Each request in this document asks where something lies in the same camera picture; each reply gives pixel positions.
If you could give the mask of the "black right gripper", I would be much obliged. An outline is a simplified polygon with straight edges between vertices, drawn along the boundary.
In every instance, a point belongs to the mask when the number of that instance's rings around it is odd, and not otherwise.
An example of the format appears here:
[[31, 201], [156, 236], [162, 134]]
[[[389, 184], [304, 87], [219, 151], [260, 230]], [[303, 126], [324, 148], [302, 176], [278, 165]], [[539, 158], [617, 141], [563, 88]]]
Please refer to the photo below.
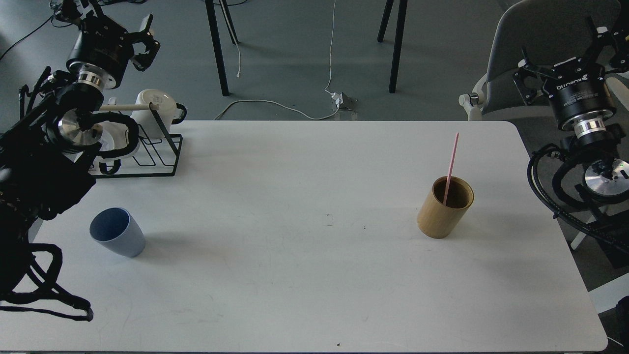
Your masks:
[[[608, 73], [628, 72], [628, 18], [628, 11], [621, 10], [609, 30], [598, 27], [587, 17], [592, 43], [585, 52], [585, 59], [572, 58], [548, 68], [532, 63], [526, 48], [521, 48], [522, 59], [513, 72], [513, 83], [523, 103], [532, 105], [539, 97], [547, 96], [561, 131], [573, 130], [581, 119], [611, 118], [616, 107], [604, 77]], [[607, 66], [597, 63], [605, 47], [612, 47], [615, 52]]]

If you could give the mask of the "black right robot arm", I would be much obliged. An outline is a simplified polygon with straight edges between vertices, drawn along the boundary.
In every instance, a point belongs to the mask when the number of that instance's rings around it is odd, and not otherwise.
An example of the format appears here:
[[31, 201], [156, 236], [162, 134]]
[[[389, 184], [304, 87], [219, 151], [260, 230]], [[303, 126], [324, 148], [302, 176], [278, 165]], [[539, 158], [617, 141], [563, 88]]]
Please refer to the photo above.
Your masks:
[[[598, 28], [586, 18], [592, 43], [579, 57], [544, 68], [531, 63], [526, 50], [513, 81], [526, 105], [544, 96], [562, 131], [572, 131], [560, 145], [546, 144], [528, 163], [527, 178], [533, 193], [555, 219], [561, 219], [596, 239], [614, 267], [628, 264], [628, 211], [609, 215], [605, 207], [628, 199], [628, 163], [620, 158], [618, 144], [625, 137], [619, 124], [605, 125], [616, 113], [605, 78], [628, 69], [628, 47], [624, 31]], [[562, 164], [552, 177], [554, 200], [543, 188], [538, 165], [543, 157]], [[590, 222], [582, 222], [559, 206], [564, 202], [577, 210], [588, 210]]]

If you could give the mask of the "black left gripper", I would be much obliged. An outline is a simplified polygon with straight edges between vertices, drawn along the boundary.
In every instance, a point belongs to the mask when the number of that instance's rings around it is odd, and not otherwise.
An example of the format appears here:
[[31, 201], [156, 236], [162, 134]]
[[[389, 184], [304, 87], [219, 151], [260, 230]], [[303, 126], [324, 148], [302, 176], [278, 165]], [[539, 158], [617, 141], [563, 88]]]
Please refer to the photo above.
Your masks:
[[[151, 27], [153, 14], [143, 18], [136, 32], [129, 32], [105, 16], [97, 0], [54, 0], [53, 16], [59, 22], [79, 25], [79, 36], [66, 61], [67, 69], [78, 73], [86, 65], [99, 68], [106, 76], [106, 89], [121, 85], [130, 60], [136, 70], [148, 70], [160, 49]], [[144, 45], [144, 51], [134, 54], [133, 45], [137, 43]]]

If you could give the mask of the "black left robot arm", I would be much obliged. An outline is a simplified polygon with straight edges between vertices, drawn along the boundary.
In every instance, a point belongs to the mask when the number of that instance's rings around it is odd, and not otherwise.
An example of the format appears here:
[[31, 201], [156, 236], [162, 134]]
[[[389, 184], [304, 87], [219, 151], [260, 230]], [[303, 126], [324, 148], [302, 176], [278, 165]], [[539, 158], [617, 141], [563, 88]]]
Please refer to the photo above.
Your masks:
[[120, 86], [129, 63], [147, 70], [160, 43], [150, 31], [151, 14], [139, 31], [130, 32], [96, 0], [64, 0], [55, 17], [79, 30], [67, 69], [47, 67], [33, 89], [24, 87], [20, 119], [1, 135], [1, 309], [30, 312], [30, 304], [53, 300], [82, 314], [38, 312], [91, 321], [90, 302], [57, 282], [61, 249], [30, 242], [29, 229], [80, 202], [96, 184], [88, 169], [97, 157], [119, 158], [139, 145], [139, 124], [121, 109], [103, 108], [103, 91]]

